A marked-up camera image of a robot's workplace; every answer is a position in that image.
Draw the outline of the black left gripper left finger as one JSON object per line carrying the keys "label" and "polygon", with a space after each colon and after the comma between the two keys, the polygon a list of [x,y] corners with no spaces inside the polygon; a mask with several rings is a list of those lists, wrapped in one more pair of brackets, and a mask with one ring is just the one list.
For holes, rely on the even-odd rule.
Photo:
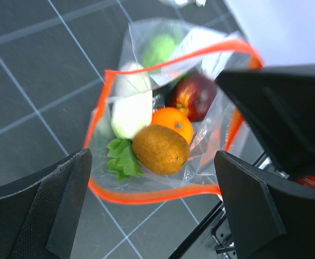
{"label": "black left gripper left finger", "polygon": [[83,148],[0,186],[0,258],[70,258],[91,166]]}

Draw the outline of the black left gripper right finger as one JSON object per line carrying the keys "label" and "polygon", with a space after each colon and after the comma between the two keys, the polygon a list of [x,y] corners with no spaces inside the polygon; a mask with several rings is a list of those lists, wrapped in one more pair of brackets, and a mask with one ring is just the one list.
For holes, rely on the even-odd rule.
{"label": "black left gripper right finger", "polygon": [[225,151],[214,164],[238,258],[315,258],[315,189]]}

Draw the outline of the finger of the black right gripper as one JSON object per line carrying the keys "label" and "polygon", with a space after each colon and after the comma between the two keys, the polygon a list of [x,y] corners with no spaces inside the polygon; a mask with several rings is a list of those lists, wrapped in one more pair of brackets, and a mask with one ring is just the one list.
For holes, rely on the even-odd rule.
{"label": "finger of the black right gripper", "polygon": [[226,69],[216,81],[277,168],[315,161],[315,64]]}

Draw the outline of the dark purple mangosteen toy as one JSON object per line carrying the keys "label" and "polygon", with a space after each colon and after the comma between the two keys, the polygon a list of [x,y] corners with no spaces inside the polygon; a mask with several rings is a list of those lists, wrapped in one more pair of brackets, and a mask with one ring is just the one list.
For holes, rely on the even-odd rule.
{"label": "dark purple mangosteen toy", "polygon": [[174,87],[169,105],[183,112],[191,122],[202,121],[217,95],[213,80],[193,72],[186,74]]}

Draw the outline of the green plastic leaf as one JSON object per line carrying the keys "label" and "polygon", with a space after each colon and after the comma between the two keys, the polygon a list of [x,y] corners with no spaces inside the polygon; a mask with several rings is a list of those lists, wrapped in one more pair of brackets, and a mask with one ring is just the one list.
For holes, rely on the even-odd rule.
{"label": "green plastic leaf", "polygon": [[132,141],[129,139],[115,138],[108,145],[107,167],[110,173],[116,173],[118,180],[123,181],[132,177],[140,177],[143,174],[132,149]]}

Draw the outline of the orange toy fruit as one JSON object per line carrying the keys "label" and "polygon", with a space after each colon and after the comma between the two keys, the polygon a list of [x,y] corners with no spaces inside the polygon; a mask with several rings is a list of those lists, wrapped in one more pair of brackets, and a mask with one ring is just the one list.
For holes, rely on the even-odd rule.
{"label": "orange toy fruit", "polygon": [[180,134],[188,144],[191,143],[194,135],[193,125],[180,110],[173,107],[165,107],[157,110],[152,116],[152,125],[157,124]]}

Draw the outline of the clear bag orange zipper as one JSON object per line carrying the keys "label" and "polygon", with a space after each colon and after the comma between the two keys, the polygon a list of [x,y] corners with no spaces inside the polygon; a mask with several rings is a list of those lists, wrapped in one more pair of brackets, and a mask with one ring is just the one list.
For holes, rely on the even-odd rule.
{"label": "clear bag orange zipper", "polygon": [[89,189],[125,205],[220,195],[211,161],[220,150],[239,156],[250,129],[219,76],[262,66],[238,32],[167,18],[131,22],[85,139]]}

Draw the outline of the brown kiwi toy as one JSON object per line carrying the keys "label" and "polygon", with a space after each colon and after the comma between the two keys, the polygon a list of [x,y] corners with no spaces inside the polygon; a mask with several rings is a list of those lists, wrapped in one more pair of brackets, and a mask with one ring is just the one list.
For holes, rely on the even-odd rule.
{"label": "brown kiwi toy", "polygon": [[161,125],[149,125],[132,141],[137,159],[156,174],[178,173],[190,156],[186,140],[177,132]]}

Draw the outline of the green custard apple toy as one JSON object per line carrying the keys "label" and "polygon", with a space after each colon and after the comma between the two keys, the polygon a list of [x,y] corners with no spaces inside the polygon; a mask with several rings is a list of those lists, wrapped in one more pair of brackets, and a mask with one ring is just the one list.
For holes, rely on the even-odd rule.
{"label": "green custard apple toy", "polygon": [[154,36],[143,51],[141,65],[147,68],[168,61],[180,42],[168,34]]}

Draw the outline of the white radish toy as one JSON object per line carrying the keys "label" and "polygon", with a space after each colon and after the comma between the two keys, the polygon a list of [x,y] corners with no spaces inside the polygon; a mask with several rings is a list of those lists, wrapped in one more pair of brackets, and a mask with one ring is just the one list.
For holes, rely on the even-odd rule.
{"label": "white radish toy", "polygon": [[153,92],[149,75],[145,72],[118,75],[114,96],[112,130],[117,138],[132,140],[152,122]]}

